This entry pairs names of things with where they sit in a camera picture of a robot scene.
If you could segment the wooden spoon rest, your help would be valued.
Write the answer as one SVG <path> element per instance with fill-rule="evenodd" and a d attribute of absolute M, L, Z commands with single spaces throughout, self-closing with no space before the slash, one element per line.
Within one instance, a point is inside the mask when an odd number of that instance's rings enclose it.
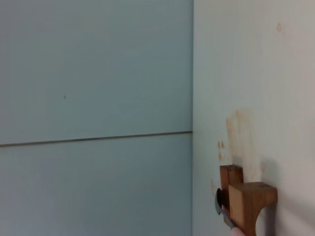
<path fill-rule="evenodd" d="M 237 165 L 220 166 L 222 208 L 236 227 L 246 236 L 256 236 L 260 212 L 278 202 L 278 192 L 263 182 L 244 182 L 243 168 Z"/>

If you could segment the metal spoon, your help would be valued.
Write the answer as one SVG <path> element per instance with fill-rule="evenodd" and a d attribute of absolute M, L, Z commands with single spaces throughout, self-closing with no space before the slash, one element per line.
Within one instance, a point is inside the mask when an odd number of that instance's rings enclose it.
<path fill-rule="evenodd" d="M 228 214 L 222 208 L 222 190 L 217 189 L 215 194 L 215 209 L 218 215 L 222 214 L 224 219 L 227 221 L 227 225 L 230 228 L 231 236 L 246 236 L 245 233 L 235 226 L 232 220 L 229 218 Z"/>

